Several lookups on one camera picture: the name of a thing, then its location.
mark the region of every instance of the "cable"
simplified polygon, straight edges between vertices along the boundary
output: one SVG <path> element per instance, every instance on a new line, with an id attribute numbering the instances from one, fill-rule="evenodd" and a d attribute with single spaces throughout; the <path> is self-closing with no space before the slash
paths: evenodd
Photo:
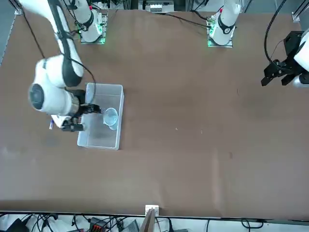
<path id="1" fill-rule="evenodd" d="M 198 17 L 200 17 L 201 19 L 204 19 L 204 20 L 207 20 L 208 17 L 204 17 L 204 16 L 201 16 L 199 12 L 197 12 L 196 10 L 191 10 L 191 12 L 197 14 Z"/>
<path id="2" fill-rule="evenodd" d="M 85 218 L 89 223 L 91 222 L 90 218 L 86 218 L 84 214 L 81 214 L 83 216 L 83 218 Z"/>
<path id="3" fill-rule="evenodd" d="M 204 226 L 203 232 L 208 232 L 209 222 L 210 222 L 210 220 L 208 219 L 207 223 L 206 223 L 205 226 Z"/>
<path id="4" fill-rule="evenodd" d="M 305 9 L 307 9 L 307 6 L 309 5 L 309 2 L 307 2 L 307 4 L 304 6 L 304 8 L 296 15 L 296 18 L 300 16 L 301 13 L 303 13 L 303 11 Z"/>
<path id="5" fill-rule="evenodd" d="M 277 47 L 278 47 L 278 45 L 283 41 L 283 40 L 280 40 L 278 43 L 277 43 L 277 45 L 275 46 L 275 49 L 274 49 L 274 51 L 272 52 L 272 54 L 271 54 L 271 56 L 270 56 L 270 59 L 272 58 L 272 56 L 274 55 L 274 53 L 275 53 L 275 51 L 276 51 L 276 49 L 277 49 Z"/>
<path id="6" fill-rule="evenodd" d="M 79 64 L 80 66 L 82 66 L 82 67 L 91 75 L 91 78 L 92 78 L 93 83 L 94 83 L 94 89 L 93 89 L 92 99 L 91 99 L 91 101 L 90 101 L 89 103 L 87 103 L 87 104 L 92 104 L 93 101 L 94 101 L 94 99 L 95 99 L 96 91 L 97 91 L 97 82 L 96 82 L 96 80 L 95 80 L 94 75 L 93 75 L 92 72 L 91 72 L 85 65 L 83 65 L 82 63 L 80 63 L 80 62 L 78 62 L 78 61 L 72 59 L 71 57 L 68 57 L 68 56 L 64 55 L 63 53 L 61 53 L 61 54 L 62 54 L 65 58 L 67 58 L 68 60 L 73 61 L 73 62 Z"/>
<path id="7" fill-rule="evenodd" d="M 244 228 L 248 229 L 248 232 L 250 232 L 251 229 L 260 229 L 264 226 L 264 222 L 262 222 L 262 221 L 261 221 L 260 226 L 250 226 L 250 223 L 246 218 L 242 218 L 240 221 L 241 221 L 242 226 Z"/>
<path id="8" fill-rule="evenodd" d="M 271 58 L 269 57 L 268 52 L 267 52 L 267 37 L 268 37 L 269 29 L 270 29 L 272 23 L 274 22 L 274 20 L 275 20 L 277 14 L 279 13 L 279 11 L 281 10 L 282 6 L 285 4 L 286 1 L 287 1 L 287 0 L 283 0 L 283 1 L 282 1 L 282 3 L 280 4 L 280 6 L 278 7 L 278 9 L 276 10 L 275 14 L 273 15 L 273 17 L 272 17 L 272 19 L 271 19 L 271 21 L 270 21 L 270 23 L 269 23 L 269 25 L 268 25 L 268 27 L 267 27 L 267 29 L 266 29 L 265 39 L 264 39 L 264 52 L 265 52 L 265 55 L 266 55 L 266 58 L 268 59 L 268 61 L 269 61 L 270 63 L 273 63 L 273 65 L 275 65 L 275 67 L 276 67 L 278 70 L 284 71 L 284 72 L 286 72 L 287 74 L 292 74 L 292 73 L 293 73 L 292 70 L 282 68 L 282 67 L 278 66 L 275 62 L 273 62 L 273 61 L 271 60 Z"/>
<path id="9" fill-rule="evenodd" d="M 294 14 L 300 9 L 300 7 L 306 2 L 307 0 L 304 0 L 300 5 L 299 7 L 296 9 L 296 11 L 294 11 Z"/>
<path id="10" fill-rule="evenodd" d="M 124 217 L 122 219 L 119 220 L 119 222 L 123 221 L 124 219 L 126 219 L 127 217 Z M 110 229 L 108 229 L 106 232 L 111 232 L 112 228 L 114 228 L 117 224 L 114 224 Z"/>
<path id="11" fill-rule="evenodd" d="M 63 0 L 63 3 L 65 4 L 65 6 L 66 6 L 66 8 L 67 8 L 67 10 L 68 10 L 68 12 L 69 12 L 69 14 L 70 14 L 70 15 L 72 16 L 72 18 L 74 19 L 75 24 L 77 24 L 78 27 L 79 27 L 82 31 L 87 31 L 87 29 L 84 28 L 83 24 L 81 24 L 80 22 L 77 21 L 74 10 L 72 10 L 72 12 L 73 12 L 73 14 L 72 14 L 71 11 L 69 10 L 69 7 L 68 7 L 68 5 L 66 4 L 65 0 Z"/>
<path id="12" fill-rule="evenodd" d="M 168 220 L 169 220 L 169 232 L 174 232 L 173 224 L 172 224 L 172 221 L 169 219 L 169 217 L 168 217 Z"/>
<path id="13" fill-rule="evenodd" d="M 77 231 L 78 231 L 78 232 L 82 232 L 82 231 L 77 227 L 77 224 L 76 224 L 76 216 L 75 216 L 75 215 L 73 216 L 73 222 L 74 222 L 74 225 L 75 225 Z"/>
<path id="14" fill-rule="evenodd" d="M 159 227 L 159 230 L 160 230 L 160 232 L 161 232 L 161 227 L 160 227 L 160 223 L 159 223 L 159 221 L 158 221 L 158 218 L 155 218 L 156 219 L 156 222 L 158 223 L 158 227 Z"/>
<path id="15" fill-rule="evenodd" d="M 204 6 L 206 6 L 208 2 L 209 2 L 209 0 L 204 0 L 204 1 L 202 1 L 202 2 L 195 8 L 195 11 L 196 11 L 203 3 L 205 3 Z"/>
<path id="16" fill-rule="evenodd" d="M 204 24 L 196 23 L 196 22 L 190 21 L 190 20 L 185 19 L 185 18 L 181 18 L 181 17 L 176 16 L 176 15 L 172 15 L 172 14 L 157 13 L 157 15 L 168 15 L 168 16 L 171 16 L 171 17 L 174 17 L 174 18 L 177 18 L 177 19 L 186 21 L 186 22 L 188 22 L 188 23 L 192 23 L 192 24 L 198 25 L 198 26 L 200 26 L 200 27 L 211 28 L 211 26 L 207 26 L 207 25 L 204 25 Z"/>
<path id="17" fill-rule="evenodd" d="M 22 221 L 23 219 L 25 219 L 26 217 L 28 217 L 30 215 L 32 216 L 33 214 L 27 214 L 26 216 L 22 217 L 20 220 Z"/>
<path id="18" fill-rule="evenodd" d="M 93 3 L 92 3 L 91 5 L 94 6 L 94 7 L 96 7 L 96 8 L 99 9 L 99 10 L 101 9 L 101 8 L 99 8 L 97 5 L 95 5 L 95 4 L 93 4 Z"/>
<path id="19" fill-rule="evenodd" d="M 25 18 L 26 23 L 28 24 L 28 27 L 29 27 L 29 29 L 30 29 L 30 31 L 31 31 L 31 34 L 32 34 L 32 36 L 33 36 L 33 38 L 34 38 L 35 43 L 37 44 L 37 47 L 38 47 L 38 49 L 39 49 L 39 51 L 40 51 L 42 57 L 45 59 L 45 55 L 44 55 L 44 53 L 43 53 L 43 50 L 41 49 L 41 46 L 39 45 L 39 42 L 38 42 L 38 40 L 37 40 L 37 38 L 36 38 L 36 36 L 35 36 L 33 30 L 32 30 L 32 27 L 30 26 L 30 23 L 29 23 L 29 21 L 28 21 L 28 19 L 27 19 L 27 17 L 26 17 L 25 12 L 24 12 L 24 18 Z"/>
<path id="20" fill-rule="evenodd" d="M 223 7 L 224 7 L 224 5 L 222 7 L 220 7 L 217 12 L 219 12 Z"/>

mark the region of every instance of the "clear plastic container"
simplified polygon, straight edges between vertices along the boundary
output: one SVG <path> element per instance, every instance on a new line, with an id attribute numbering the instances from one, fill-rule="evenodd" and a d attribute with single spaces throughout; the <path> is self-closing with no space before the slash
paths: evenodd
<path id="1" fill-rule="evenodd" d="M 88 83 L 86 102 L 91 100 L 93 92 L 94 84 Z M 122 85 L 96 84 L 96 95 L 93 104 L 99 105 L 103 112 L 106 112 L 109 108 L 115 109 L 118 118 L 116 123 L 108 126 L 106 122 L 104 123 L 104 114 L 83 115 L 81 120 L 85 130 L 79 132 L 77 145 L 88 148 L 118 150 L 124 104 Z"/>

